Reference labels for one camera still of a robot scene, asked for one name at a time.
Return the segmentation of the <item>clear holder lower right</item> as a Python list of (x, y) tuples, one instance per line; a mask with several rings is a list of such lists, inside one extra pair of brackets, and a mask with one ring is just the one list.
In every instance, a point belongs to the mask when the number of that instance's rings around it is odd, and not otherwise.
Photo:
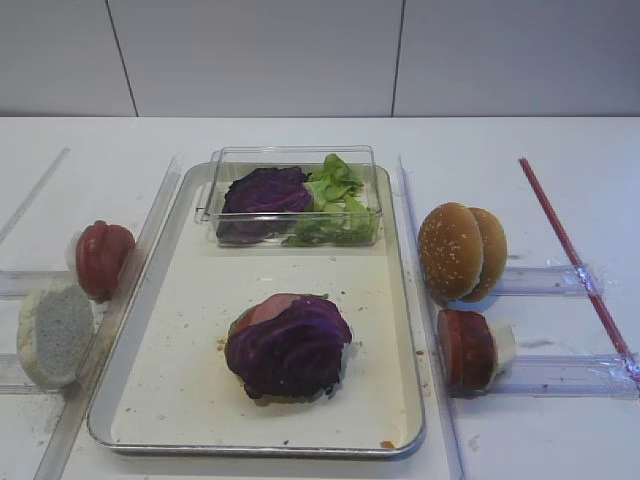
[(617, 355), (518, 355), (489, 386), (469, 390), (451, 387), (454, 397), (484, 395), (611, 397), (637, 399), (639, 389)]

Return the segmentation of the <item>clear holder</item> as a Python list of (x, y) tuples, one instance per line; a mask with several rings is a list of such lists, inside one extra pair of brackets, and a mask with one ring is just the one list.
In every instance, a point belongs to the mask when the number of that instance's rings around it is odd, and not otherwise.
[(617, 355), (518, 355), (489, 386), (469, 390), (451, 387), (454, 397), (484, 395), (611, 397), (637, 399), (639, 389)]
[(508, 266), (491, 291), (492, 296), (583, 297), (602, 293), (603, 285), (585, 265)]

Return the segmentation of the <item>clear holder upper right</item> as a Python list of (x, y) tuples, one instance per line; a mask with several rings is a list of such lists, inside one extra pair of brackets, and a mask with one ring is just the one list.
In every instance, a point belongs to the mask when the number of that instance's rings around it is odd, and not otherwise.
[(602, 293), (603, 285), (585, 265), (508, 266), (491, 291), (492, 296), (583, 297)]

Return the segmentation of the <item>clear rail of tray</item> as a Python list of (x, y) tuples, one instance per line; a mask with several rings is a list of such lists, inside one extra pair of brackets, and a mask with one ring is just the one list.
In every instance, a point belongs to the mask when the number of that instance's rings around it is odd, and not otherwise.
[(421, 323), (423, 325), (427, 358), (431, 370), (431, 396), (435, 398), (440, 418), (442, 437), (446, 452), (448, 479), (465, 479), (464, 463), (459, 448), (456, 432), (455, 411), (451, 407), (450, 398), (444, 380), (443, 364), (440, 358), (440, 345), (437, 329), (434, 327), (434, 307), (430, 300), (428, 287), (418, 253), (418, 229), (413, 217), (413, 208), (407, 171), (402, 163), (402, 156), (397, 156), (396, 177), (402, 203), (403, 217), (407, 235), (409, 257), (414, 270)]
[(125, 314), (132, 302), (147, 261), (171, 206), (181, 176), (181, 165), (172, 158), (149, 214), (121, 271), (119, 286), (106, 307), (97, 333), (94, 335), (77, 381), (65, 390), (65, 406), (53, 430), (50, 441), (34, 475), (36, 479), (59, 479), (73, 449), (76, 436), (85, 422), (87, 410), (101, 372), (117, 340)]

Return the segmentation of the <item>green lettuce under stack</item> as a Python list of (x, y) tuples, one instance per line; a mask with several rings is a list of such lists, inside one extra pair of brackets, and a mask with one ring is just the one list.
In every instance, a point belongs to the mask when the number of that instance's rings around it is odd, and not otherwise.
[(302, 298), (307, 298), (307, 297), (309, 297), (309, 298), (319, 298), (319, 299), (322, 299), (322, 300), (327, 300), (328, 299), (328, 295), (327, 294), (320, 295), (320, 294), (312, 294), (312, 293), (302, 293), (302, 294), (299, 294), (299, 293), (286, 293), (285, 297), (290, 301), (296, 301), (296, 300), (299, 300), (299, 299), (302, 299)]

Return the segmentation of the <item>sesame top bun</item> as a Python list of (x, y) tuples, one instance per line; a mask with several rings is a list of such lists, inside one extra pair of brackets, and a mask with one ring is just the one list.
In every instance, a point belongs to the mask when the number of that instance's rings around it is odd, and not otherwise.
[(421, 224), (418, 251), (431, 291), (444, 300), (470, 293), (479, 282), (484, 251), (471, 210), (457, 202), (433, 209)]

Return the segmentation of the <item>pink meat slice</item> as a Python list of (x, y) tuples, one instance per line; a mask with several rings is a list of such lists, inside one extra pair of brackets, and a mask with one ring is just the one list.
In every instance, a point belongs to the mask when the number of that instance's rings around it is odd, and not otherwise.
[(230, 325), (228, 335), (231, 336), (237, 331), (251, 325), (259, 324), (271, 320), (286, 310), (294, 301), (301, 298), (301, 294), (278, 293), (271, 295), (263, 302), (254, 305), (244, 311)]

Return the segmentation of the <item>clear plastic container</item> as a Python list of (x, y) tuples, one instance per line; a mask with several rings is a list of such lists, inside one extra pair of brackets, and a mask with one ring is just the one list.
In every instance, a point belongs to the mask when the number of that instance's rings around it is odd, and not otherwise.
[[(308, 174), (322, 169), (325, 157), (330, 153), (337, 154), (364, 182), (364, 187), (357, 194), (366, 207), (370, 207), (378, 216), (378, 228), (382, 216), (382, 204), (379, 194), (379, 168), (374, 160), (373, 150), (369, 146), (268, 146), (268, 147), (224, 147), (213, 153), (211, 165), (204, 182), (199, 204), (196, 208), (195, 219), (199, 223), (209, 226), (209, 237), (212, 241), (224, 247), (249, 247), (256, 245), (282, 245), (282, 241), (291, 236), (295, 224), (305, 215), (311, 216), (311, 205), (305, 212), (294, 213), (263, 213), (223, 214), (225, 194), (231, 184), (251, 173), (256, 168), (288, 168), (299, 166)], [(238, 220), (267, 220), (291, 222), (282, 233), (275, 233), (261, 242), (252, 244), (231, 244), (221, 242), (216, 236), (216, 230), (221, 219), (230, 217)]]

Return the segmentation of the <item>sesame bun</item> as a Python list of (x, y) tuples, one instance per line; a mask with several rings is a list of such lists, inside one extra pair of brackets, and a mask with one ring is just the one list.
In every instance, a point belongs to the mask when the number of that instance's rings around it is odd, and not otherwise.
[(469, 210), (480, 230), (484, 257), (478, 283), (461, 301), (474, 303), (486, 298), (501, 279), (507, 261), (507, 238), (502, 224), (493, 213), (477, 207), (470, 207)]
[(444, 300), (470, 293), (479, 282), (484, 251), (471, 210), (457, 202), (433, 209), (421, 224), (418, 251), (431, 291)]

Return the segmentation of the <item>purple cabbage leaf in container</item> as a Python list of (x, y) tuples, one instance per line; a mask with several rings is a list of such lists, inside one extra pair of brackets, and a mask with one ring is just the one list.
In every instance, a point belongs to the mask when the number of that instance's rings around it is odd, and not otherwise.
[[(234, 181), (225, 194), (223, 214), (263, 214), (305, 212), (313, 203), (305, 188), (308, 179), (299, 166), (256, 168)], [(267, 220), (221, 219), (216, 236), (221, 242), (252, 244), (272, 234), (282, 233), (291, 222)]]

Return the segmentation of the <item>metal baking tray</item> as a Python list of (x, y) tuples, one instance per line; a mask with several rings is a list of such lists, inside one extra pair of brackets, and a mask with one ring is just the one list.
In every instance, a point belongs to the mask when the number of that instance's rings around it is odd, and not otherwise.
[[(123, 454), (391, 458), (425, 431), (389, 178), (377, 242), (221, 248), (193, 216), (209, 168), (191, 168), (128, 307), (88, 413)], [(250, 399), (228, 369), (230, 324), (276, 293), (326, 295), (350, 326), (340, 383), (312, 400)]]

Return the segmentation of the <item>red plastic strip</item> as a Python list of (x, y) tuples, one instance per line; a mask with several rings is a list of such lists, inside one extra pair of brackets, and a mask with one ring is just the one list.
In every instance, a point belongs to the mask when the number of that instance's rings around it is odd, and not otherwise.
[(622, 333), (620, 332), (613, 316), (609, 312), (602, 295), (597, 292), (594, 287), (593, 276), (589, 274), (575, 249), (569, 235), (562, 225), (556, 211), (554, 210), (549, 198), (542, 188), (538, 178), (536, 177), (528, 160), (524, 157), (518, 159), (518, 163), (526, 176), (542, 210), (544, 211), (556, 237), (558, 238), (566, 256), (573, 265), (574, 270), (580, 279), (583, 290), (587, 294), (596, 314), (598, 315), (602, 326), (604, 327), (609, 339), (611, 340), (616, 352), (624, 361), (625, 367), (630, 378), (636, 386), (639, 386), (639, 363), (634, 358), (632, 351), (629, 349)]

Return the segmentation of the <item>clear rail right of tray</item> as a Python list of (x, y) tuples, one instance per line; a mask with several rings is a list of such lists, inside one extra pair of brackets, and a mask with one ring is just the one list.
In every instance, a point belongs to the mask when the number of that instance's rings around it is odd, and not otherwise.
[(459, 448), (456, 432), (455, 411), (451, 407), (450, 398), (444, 380), (443, 364), (440, 358), (440, 345), (437, 329), (434, 327), (434, 307), (430, 300), (428, 287), (418, 253), (418, 229), (413, 217), (413, 208), (407, 171), (402, 163), (402, 156), (397, 156), (396, 177), (402, 203), (403, 217), (407, 235), (409, 257), (414, 270), (421, 323), (423, 325), (427, 358), (431, 370), (431, 396), (435, 398), (440, 418), (442, 437), (446, 452), (448, 479), (465, 479), (464, 463)]

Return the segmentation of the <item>green lettuce leaves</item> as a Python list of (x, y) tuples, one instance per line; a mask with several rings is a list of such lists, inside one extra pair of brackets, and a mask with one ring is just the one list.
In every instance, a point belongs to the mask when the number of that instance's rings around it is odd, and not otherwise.
[(312, 215), (296, 222), (283, 246), (361, 246), (374, 242), (378, 216), (357, 199), (364, 182), (337, 154), (327, 155), (322, 169), (312, 173), (304, 186), (312, 195)]

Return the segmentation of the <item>dark red meat patties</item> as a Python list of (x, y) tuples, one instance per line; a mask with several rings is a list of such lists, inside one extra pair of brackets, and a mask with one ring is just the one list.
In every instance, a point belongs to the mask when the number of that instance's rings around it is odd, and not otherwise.
[(486, 388), (494, 373), (496, 348), (485, 317), (473, 311), (440, 310), (438, 336), (448, 386)]

